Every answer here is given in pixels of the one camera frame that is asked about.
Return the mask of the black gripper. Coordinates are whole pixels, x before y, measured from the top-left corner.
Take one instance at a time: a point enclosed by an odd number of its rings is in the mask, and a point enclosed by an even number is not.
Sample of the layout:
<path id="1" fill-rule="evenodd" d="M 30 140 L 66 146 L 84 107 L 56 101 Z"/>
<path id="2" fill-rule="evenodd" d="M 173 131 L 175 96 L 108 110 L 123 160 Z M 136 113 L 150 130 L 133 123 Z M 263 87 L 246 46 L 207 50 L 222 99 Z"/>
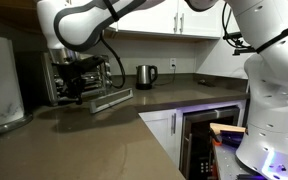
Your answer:
<path id="1" fill-rule="evenodd" d="M 55 67 L 64 83 L 62 93 L 68 98 L 77 99 L 76 104 L 81 105 L 81 95 L 86 84 L 82 75 L 103 63 L 104 59 L 101 56 L 92 56 L 70 64 L 56 64 Z"/>

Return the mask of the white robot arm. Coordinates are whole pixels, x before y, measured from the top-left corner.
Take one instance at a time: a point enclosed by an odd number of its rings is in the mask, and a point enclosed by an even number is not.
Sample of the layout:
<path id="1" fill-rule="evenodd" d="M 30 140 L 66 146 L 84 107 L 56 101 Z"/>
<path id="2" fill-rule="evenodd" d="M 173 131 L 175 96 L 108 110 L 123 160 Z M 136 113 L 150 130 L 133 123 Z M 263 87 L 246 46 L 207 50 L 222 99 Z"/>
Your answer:
<path id="1" fill-rule="evenodd" d="M 37 14 L 53 60 L 86 51 L 126 14 L 164 0 L 37 0 Z M 268 180 L 288 180 L 288 0 L 224 0 L 255 53 L 244 68 L 250 83 L 247 128 L 236 157 Z"/>

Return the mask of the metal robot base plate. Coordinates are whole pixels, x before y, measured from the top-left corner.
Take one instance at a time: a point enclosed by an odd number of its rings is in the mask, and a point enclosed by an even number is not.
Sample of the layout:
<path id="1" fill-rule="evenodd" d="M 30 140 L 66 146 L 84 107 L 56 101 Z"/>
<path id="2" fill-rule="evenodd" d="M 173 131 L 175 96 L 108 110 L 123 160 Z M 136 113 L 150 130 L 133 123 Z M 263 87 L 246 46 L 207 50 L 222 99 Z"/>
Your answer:
<path id="1" fill-rule="evenodd" d="M 267 180 L 239 163 L 234 147 L 214 145 L 213 150 L 219 180 Z"/>

